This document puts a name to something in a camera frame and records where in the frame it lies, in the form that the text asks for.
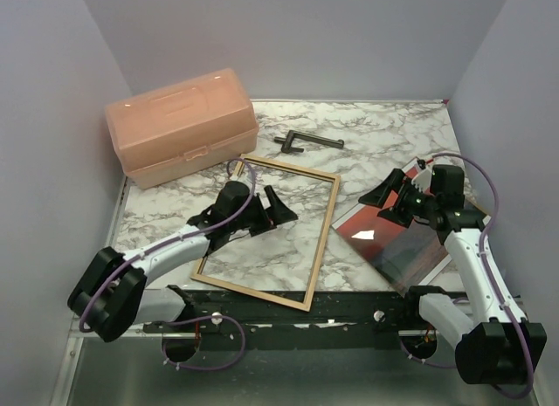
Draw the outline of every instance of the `wooden picture frame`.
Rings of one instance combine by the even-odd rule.
[[[314,289],[316,287],[316,280],[318,279],[318,272],[321,269],[321,265],[322,265],[322,257],[324,255],[324,250],[326,248],[328,230],[330,228],[330,223],[332,222],[332,214],[334,212],[335,199],[336,196],[338,195],[338,189],[340,188],[340,176],[332,173],[321,172],[320,170],[295,166],[289,163],[277,162],[275,160],[266,159],[264,157],[258,157],[256,155],[241,155],[241,157],[247,160],[250,164],[256,164],[258,166],[262,166],[265,168],[271,168],[271,169],[282,170],[285,172],[295,173],[296,175],[308,176],[314,179],[319,179],[322,181],[327,181],[332,183],[332,188],[330,189],[330,196],[326,207],[326,214],[322,222],[321,234],[319,236],[318,244],[316,246],[316,251],[314,253],[314,260],[311,269],[311,274],[307,282],[307,290],[305,291],[305,298],[303,299],[302,302],[295,301],[292,299],[285,299],[278,295],[270,294],[269,292],[255,290],[247,286],[232,284],[231,282],[223,281],[222,279],[207,277],[202,274],[202,272],[204,271],[204,266],[207,257],[200,259],[197,266],[194,268],[194,272],[190,277],[195,281],[204,282],[205,284],[218,286],[226,290],[241,292],[243,294],[251,295],[258,299],[264,299],[266,301],[271,301],[272,303],[281,304],[282,306],[297,308],[299,310],[308,312],[313,302],[313,294],[314,294]],[[243,171],[244,166],[245,165],[242,162],[239,162],[233,174],[240,175]]]

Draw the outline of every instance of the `toolbox lid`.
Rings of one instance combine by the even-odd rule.
[[[252,103],[232,69],[115,102],[106,115],[125,171],[177,157],[188,160],[258,129]]]

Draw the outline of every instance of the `photo frame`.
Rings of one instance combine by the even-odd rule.
[[[314,259],[311,268],[311,274],[309,276],[307,282],[307,289],[305,291],[305,297],[302,302],[295,301],[292,299],[286,299],[284,297],[280,297],[275,294],[271,294],[269,292],[264,292],[260,290],[255,290],[253,288],[249,288],[247,286],[240,286],[238,284],[233,284],[228,281],[224,281],[222,279],[216,279],[213,277],[208,277],[203,275],[204,266],[207,260],[207,257],[200,259],[196,267],[194,268],[194,272],[190,276],[192,279],[198,282],[204,282],[205,284],[209,284],[212,286],[217,286],[220,288],[224,288],[226,290],[234,291],[234,292],[241,292],[246,295],[250,295],[252,297],[256,297],[258,299],[264,299],[266,301],[270,301],[272,303],[280,304],[282,306],[288,306],[292,308],[296,308],[298,310],[303,310],[308,312],[311,308],[311,304],[313,302],[313,294],[314,289],[316,287],[316,281],[318,279],[318,273],[321,269],[322,265],[322,257],[324,255],[324,250],[326,249],[326,242],[328,239],[328,231],[330,228],[330,224],[332,222],[332,215],[334,212],[335,206],[335,199],[338,195],[338,189],[340,188],[340,176],[333,174],[322,172],[320,170],[303,168],[301,166],[296,166],[289,163],[278,162],[272,159],[266,159],[264,157],[258,157],[256,155],[241,155],[243,159],[245,159],[250,164],[255,164],[258,166],[262,166],[265,168],[270,169],[277,169],[282,170],[285,172],[290,172],[296,175],[303,175],[307,177],[312,177],[314,179],[319,179],[326,182],[331,182],[332,187],[330,188],[330,195],[328,198],[328,204],[326,207],[326,213],[324,215],[324,220],[322,222],[321,227],[321,234],[318,239],[318,244],[316,246],[316,251],[314,252]],[[240,175],[243,171],[243,167],[245,165],[242,162],[239,162],[235,167],[233,172],[234,175]]]
[[[402,171],[412,179],[422,169],[412,159]],[[383,208],[397,200],[391,192]],[[483,210],[466,199],[465,208]],[[377,271],[402,297],[412,286],[427,286],[452,261],[437,232],[416,221],[403,227],[381,218],[381,208],[358,203],[332,223],[332,228],[360,258]]]

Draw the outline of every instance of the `wire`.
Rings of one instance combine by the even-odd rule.
[[[167,356],[167,350],[166,350],[167,344],[163,343],[162,347],[161,347],[161,352],[162,352],[163,356],[165,357],[165,361],[163,362],[163,364],[167,364],[167,363],[172,364],[176,367],[177,370],[179,368],[182,368],[182,369],[190,369],[190,370],[193,370],[193,371],[220,371],[222,369],[226,369],[226,368],[229,368],[232,365],[235,365],[243,357],[243,354],[245,353],[246,336],[245,336],[245,331],[243,330],[243,327],[240,325],[240,323],[238,321],[236,321],[232,317],[220,316],[220,315],[202,316],[202,317],[196,317],[195,319],[184,320],[184,321],[174,321],[174,322],[170,322],[170,323],[166,323],[166,324],[170,325],[170,326],[183,326],[183,325],[189,325],[191,323],[198,323],[200,321],[206,321],[206,320],[212,320],[212,319],[223,319],[223,320],[230,321],[233,325],[235,325],[237,327],[238,331],[240,332],[241,347],[240,347],[237,354],[235,355],[235,357],[232,360],[230,360],[229,362],[226,362],[223,365],[218,365],[216,367],[198,367],[196,365],[182,364],[181,362],[174,362],[174,361],[169,359],[169,357]]]
[[[489,220],[489,223],[487,223],[486,228],[481,232],[481,235],[480,235],[481,263],[483,264],[483,267],[486,271],[487,277],[489,278],[489,282],[491,283],[491,286],[493,287],[493,290],[495,291],[495,294],[497,295],[497,298],[499,299],[500,304],[503,306],[502,307],[503,311],[507,314],[507,317],[510,319],[511,324],[513,325],[513,328],[514,328],[516,334],[518,335],[518,340],[521,344],[522,353],[524,353],[524,360],[526,361],[526,370],[528,372],[528,381],[527,381],[526,387],[519,393],[508,392],[508,391],[502,389],[501,387],[499,387],[497,385],[493,385],[493,387],[499,393],[501,393],[502,395],[504,395],[505,397],[507,397],[509,399],[522,399],[522,398],[526,397],[527,395],[529,395],[530,392],[532,391],[532,389],[534,388],[534,364],[532,363],[532,357],[530,356],[530,350],[528,348],[528,342],[526,341],[526,338],[524,337],[524,333],[522,332],[520,325],[516,321],[516,318],[514,317],[512,310],[507,305],[505,295],[501,292],[501,290],[499,288],[499,284],[497,283],[497,280],[496,280],[495,276],[493,275],[493,271],[491,269],[489,261],[487,260],[487,254],[483,250],[483,248],[485,248],[487,233],[493,227],[493,225],[495,223],[495,220],[497,218],[497,213],[499,212],[499,194],[497,193],[497,188],[495,187],[495,184],[493,183],[493,181],[491,180],[491,178],[489,177],[487,172],[477,162],[474,162],[469,157],[466,157],[466,156],[463,156],[463,155],[458,155],[458,154],[455,154],[455,153],[438,153],[436,155],[433,155],[433,159],[436,159],[438,157],[456,157],[458,159],[463,160],[464,162],[467,162],[467,163],[471,164],[481,173],[481,175],[483,175],[483,177],[486,179],[487,183],[489,184],[489,187],[491,188],[491,191],[493,192],[493,199],[494,199],[493,214],[491,215],[491,219]]]
[[[97,300],[99,299],[101,294],[107,289],[107,287],[115,279],[117,279],[119,274],[122,271],[124,271],[126,268],[131,266],[135,261],[139,260],[141,258],[141,256],[150,255],[154,251],[158,251],[159,249],[161,249],[165,246],[168,246],[169,244],[173,244],[175,242],[182,241],[184,239],[191,238],[191,237],[194,237],[194,236],[198,236],[200,234],[205,234],[205,233],[208,233],[209,231],[213,231],[215,229],[218,229],[219,227],[228,224],[229,222],[233,221],[235,218],[237,218],[238,216],[241,215],[241,213],[245,210],[245,208],[248,206],[248,204],[252,200],[252,197],[254,196],[254,191],[256,189],[256,172],[254,171],[254,168],[245,159],[241,159],[241,158],[235,158],[235,159],[229,160],[228,163],[227,163],[227,166],[229,166],[232,162],[235,162],[235,161],[242,162],[249,169],[249,172],[251,173],[251,178],[252,178],[251,191],[249,193],[249,196],[246,198],[245,202],[243,203],[243,205],[241,205],[241,207],[236,212],[234,212],[230,217],[227,217],[225,220],[223,220],[223,221],[221,221],[217,224],[214,224],[210,227],[206,227],[205,229],[196,230],[196,231],[192,231],[191,233],[183,234],[182,236],[176,236],[176,237],[168,238],[167,240],[163,240],[161,243],[156,244],[155,246],[152,246],[149,249],[146,249],[143,252],[142,255],[137,254],[137,255],[133,256],[132,258],[124,261],[121,265],[119,265],[113,271],[113,273],[111,273],[108,276],[108,278],[105,280],[105,282],[103,282],[103,284],[100,285],[99,289],[95,292],[93,297],[89,300],[89,303],[87,303],[87,306],[84,309],[84,312],[81,314],[81,317],[79,318],[79,330],[81,332],[90,333],[90,332],[93,331],[92,328],[86,328],[86,319],[87,319],[87,316],[89,315],[89,313],[91,312],[93,306],[95,305],[95,303],[97,302]]]
[[[196,348],[198,348],[198,345],[200,345],[200,322],[197,321],[196,322],[196,332],[194,333],[194,339],[196,341]]]
[[[424,337],[423,337],[424,341],[427,342],[427,343],[429,343],[429,332],[430,332],[431,330],[434,330],[434,329],[433,329],[432,324],[429,323],[429,325],[427,326],[427,330],[425,331],[425,335],[424,335]]]
[[[453,304],[458,304],[461,301],[468,301],[468,298],[467,297],[458,297],[457,299],[454,299],[452,301],[452,303]],[[435,334],[437,334],[437,329],[435,329],[434,327],[432,327],[432,328],[435,331]],[[427,333],[425,333],[425,336],[427,336],[428,333],[429,333],[429,328],[427,327]],[[433,368],[440,368],[440,369],[455,369],[456,368],[456,365],[437,364],[436,362],[430,362],[430,361],[427,361],[427,360],[422,359],[422,358],[417,358],[416,356],[410,354],[410,351],[408,351],[408,349],[405,347],[401,338],[400,338],[400,348],[404,351],[404,353],[406,354],[406,356],[408,357],[409,360],[415,361],[419,364],[426,365],[428,367],[433,367]]]

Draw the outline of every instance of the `screw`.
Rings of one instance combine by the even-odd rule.
[[[384,317],[384,312],[382,310],[376,310],[373,313],[373,319],[375,319],[375,321],[385,321],[386,317]]]

